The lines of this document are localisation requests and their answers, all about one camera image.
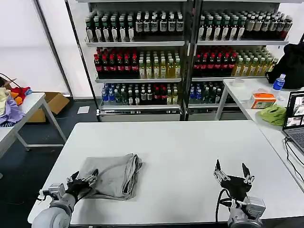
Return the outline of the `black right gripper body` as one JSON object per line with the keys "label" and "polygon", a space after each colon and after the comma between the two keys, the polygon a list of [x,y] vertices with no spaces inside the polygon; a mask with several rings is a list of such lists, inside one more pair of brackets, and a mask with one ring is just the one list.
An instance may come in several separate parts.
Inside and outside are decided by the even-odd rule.
{"label": "black right gripper body", "polygon": [[231,198],[243,201],[250,191],[252,185],[245,183],[245,179],[236,176],[228,176],[229,180],[221,180],[220,185],[222,188],[227,189]]}

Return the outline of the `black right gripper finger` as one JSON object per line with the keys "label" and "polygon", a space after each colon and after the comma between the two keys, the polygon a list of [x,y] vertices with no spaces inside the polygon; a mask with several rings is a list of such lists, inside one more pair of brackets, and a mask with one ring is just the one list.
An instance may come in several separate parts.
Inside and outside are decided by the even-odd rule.
{"label": "black right gripper finger", "polygon": [[214,175],[214,177],[216,178],[216,180],[218,181],[219,184],[221,184],[222,181],[228,181],[229,180],[229,176],[226,175],[225,172],[221,169],[219,159],[217,159],[213,175]]}
{"label": "black right gripper finger", "polygon": [[243,174],[244,174],[244,178],[245,178],[244,183],[245,184],[252,184],[252,182],[255,179],[255,176],[251,175],[251,173],[249,171],[249,168],[244,163],[242,163],[242,170],[243,170]]}

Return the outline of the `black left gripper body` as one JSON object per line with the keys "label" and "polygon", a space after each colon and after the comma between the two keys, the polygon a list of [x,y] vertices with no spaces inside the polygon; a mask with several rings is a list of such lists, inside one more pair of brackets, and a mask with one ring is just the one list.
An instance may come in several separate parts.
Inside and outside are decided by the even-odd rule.
{"label": "black left gripper body", "polygon": [[91,192],[92,188],[87,181],[82,179],[67,179],[67,190],[65,193],[74,196],[75,199],[82,199]]}

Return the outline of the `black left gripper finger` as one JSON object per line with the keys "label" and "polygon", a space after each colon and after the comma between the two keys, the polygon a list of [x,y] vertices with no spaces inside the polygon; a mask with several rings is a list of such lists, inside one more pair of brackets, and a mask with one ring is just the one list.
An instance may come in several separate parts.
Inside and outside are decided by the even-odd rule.
{"label": "black left gripper finger", "polygon": [[89,176],[83,178],[83,181],[88,183],[88,186],[91,187],[96,183],[98,174],[99,174],[98,169],[95,169]]}
{"label": "black left gripper finger", "polygon": [[76,180],[76,178],[78,177],[79,175],[79,171],[73,173],[70,177],[68,177],[66,180],[67,180],[67,183],[71,183],[73,181]]}

